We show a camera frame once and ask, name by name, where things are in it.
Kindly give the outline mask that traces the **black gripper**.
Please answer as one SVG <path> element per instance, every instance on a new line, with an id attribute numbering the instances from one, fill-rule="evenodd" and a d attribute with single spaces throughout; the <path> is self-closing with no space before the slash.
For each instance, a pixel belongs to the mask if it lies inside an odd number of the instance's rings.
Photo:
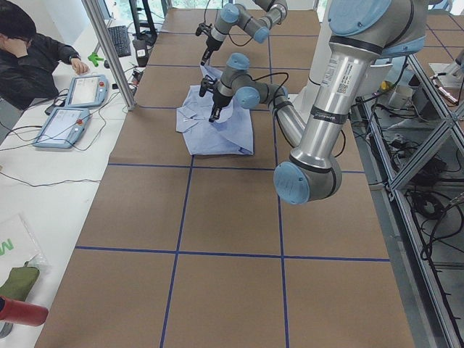
<path id="1" fill-rule="evenodd" d="M 220 41 L 209 35 L 206 40 L 207 49 L 202 55 L 200 65 L 204 66 L 211 57 L 211 51 L 218 51 L 220 49 Z"/>
<path id="2" fill-rule="evenodd" d="M 222 108 L 227 107 L 233 98 L 233 91 L 230 88 L 216 86 L 213 91 L 213 108 L 209 121 L 211 123 L 220 119 Z"/>

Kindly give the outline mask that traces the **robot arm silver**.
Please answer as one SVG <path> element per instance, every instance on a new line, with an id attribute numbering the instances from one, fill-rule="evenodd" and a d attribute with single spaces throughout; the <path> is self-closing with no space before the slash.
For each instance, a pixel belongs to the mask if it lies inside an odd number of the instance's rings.
<path id="1" fill-rule="evenodd" d="M 331 56 L 309 112 L 299 114 L 282 86 L 255 81 L 248 57 L 234 53 L 218 80 L 202 84 L 212 93 L 210 120 L 232 99 L 245 109 L 265 104 L 292 147 L 273 175 L 277 194 L 290 204 L 332 196 L 342 181 L 332 151 L 366 71 L 377 59 L 420 51 L 427 11 L 427 1 L 332 1 L 326 11 Z"/>
<path id="2" fill-rule="evenodd" d="M 231 28 L 237 26 L 251 39 L 262 44 L 269 36 L 270 30 L 280 25 L 287 16 L 286 1 L 254 1 L 265 11 L 265 14 L 255 18 L 242 4 L 227 3 L 220 11 L 214 24 L 207 24 L 204 20 L 199 23 L 195 35 L 207 36 L 206 45 L 200 65 L 205 65 L 215 51 L 218 51 L 229 35 Z"/>

